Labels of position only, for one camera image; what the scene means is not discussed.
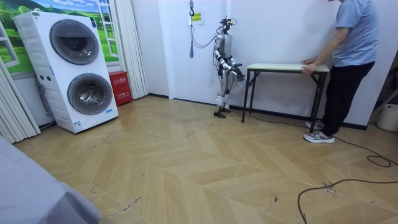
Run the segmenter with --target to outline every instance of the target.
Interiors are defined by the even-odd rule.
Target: red box
[[[109,77],[112,83],[113,95],[116,100],[116,106],[132,101],[130,92],[129,80],[127,79],[127,72],[111,72]]]

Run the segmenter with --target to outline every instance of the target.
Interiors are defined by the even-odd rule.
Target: washing machine door
[[[100,49],[91,29],[71,19],[58,21],[52,26],[50,41],[61,58],[75,65],[92,62]]]
[[[68,87],[68,100],[83,114],[98,114],[112,102],[112,87],[103,77],[85,73],[72,80]]]

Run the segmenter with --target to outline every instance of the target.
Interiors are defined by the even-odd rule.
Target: humanoid robot
[[[236,77],[238,82],[243,82],[245,75],[239,69],[241,63],[235,63],[231,55],[232,36],[228,34],[233,25],[231,19],[223,19],[221,22],[223,31],[216,36],[214,56],[218,61],[218,78],[220,79],[221,91],[217,94],[216,111],[214,116],[225,118],[221,112],[230,113],[228,98]]]

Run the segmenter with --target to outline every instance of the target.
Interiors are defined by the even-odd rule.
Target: blue shirt
[[[379,24],[373,0],[345,0],[337,13],[336,28],[349,28],[333,51],[336,67],[364,65],[376,60]]]

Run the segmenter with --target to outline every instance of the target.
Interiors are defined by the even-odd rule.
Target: stacked washer dryer
[[[93,19],[28,12],[14,22],[60,127],[77,133],[118,116]]]

